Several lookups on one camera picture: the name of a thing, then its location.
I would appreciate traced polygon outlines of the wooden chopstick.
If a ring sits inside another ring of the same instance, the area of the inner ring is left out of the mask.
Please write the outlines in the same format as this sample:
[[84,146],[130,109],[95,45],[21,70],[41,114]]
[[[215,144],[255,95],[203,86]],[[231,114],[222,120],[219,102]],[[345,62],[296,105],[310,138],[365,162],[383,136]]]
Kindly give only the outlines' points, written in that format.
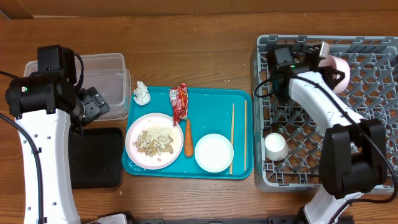
[[232,105],[232,113],[231,113],[231,145],[232,145],[232,160],[229,165],[229,174],[233,174],[233,157],[234,157],[234,115],[235,115],[235,105]]
[[247,101],[244,102],[244,171],[247,169]]

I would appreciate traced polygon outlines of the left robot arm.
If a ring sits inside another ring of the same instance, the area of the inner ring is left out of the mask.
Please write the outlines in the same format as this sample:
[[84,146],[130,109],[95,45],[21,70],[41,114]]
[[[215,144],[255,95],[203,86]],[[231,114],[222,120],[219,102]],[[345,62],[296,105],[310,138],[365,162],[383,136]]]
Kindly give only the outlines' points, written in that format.
[[15,77],[6,90],[12,119],[22,146],[25,183],[25,223],[79,223],[73,200],[68,158],[70,131],[106,114],[110,107],[96,88],[82,87],[76,72],[81,57],[60,45],[37,50],[38,69]]

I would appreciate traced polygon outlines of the red snack wrapper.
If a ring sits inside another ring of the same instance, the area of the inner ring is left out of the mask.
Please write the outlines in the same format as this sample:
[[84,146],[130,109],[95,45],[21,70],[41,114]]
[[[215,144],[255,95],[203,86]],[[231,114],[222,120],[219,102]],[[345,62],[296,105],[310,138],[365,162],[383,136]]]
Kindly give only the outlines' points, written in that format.
[[173,111],[174,126],[179,124],[182,119],[187,118],[188,113],[188,91],[185,83],[181,83],[169,90],[170,103]]

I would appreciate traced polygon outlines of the white bowl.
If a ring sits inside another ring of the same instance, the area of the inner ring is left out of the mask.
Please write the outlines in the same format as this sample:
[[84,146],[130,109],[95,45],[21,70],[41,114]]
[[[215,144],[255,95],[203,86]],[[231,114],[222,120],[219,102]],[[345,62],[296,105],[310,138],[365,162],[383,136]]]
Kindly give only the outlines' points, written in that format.
[[220,134],[207,134],[197,142],[194,156],[203,170],[219,173],[230,167],[234,150],[226,137]]

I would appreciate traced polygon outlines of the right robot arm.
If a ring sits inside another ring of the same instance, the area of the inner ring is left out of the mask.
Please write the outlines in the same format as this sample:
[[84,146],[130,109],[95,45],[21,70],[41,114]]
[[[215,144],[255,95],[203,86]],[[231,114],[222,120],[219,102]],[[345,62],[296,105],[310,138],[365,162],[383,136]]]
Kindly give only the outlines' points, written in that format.
[[350,72],[327,65],[329,51],[329,44],[320,42],[298,51],[279,46],[266,54],[272,94],[298,103],[323,134],[320,187],[296,223],[337,223],[349,205],[365,202],[363,195],[392,171],[383,123],[365,119],[340,100],[337,94],[346,88]]

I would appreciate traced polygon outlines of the white cup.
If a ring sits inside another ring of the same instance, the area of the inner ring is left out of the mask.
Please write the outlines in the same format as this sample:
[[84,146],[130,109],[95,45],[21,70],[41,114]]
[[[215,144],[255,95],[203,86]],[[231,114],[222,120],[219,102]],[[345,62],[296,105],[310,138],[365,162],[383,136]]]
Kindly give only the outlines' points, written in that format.
[[279,133],[270,133],[264,140],[266,157],[272,161],[281,161],[289,151],[286,140]]

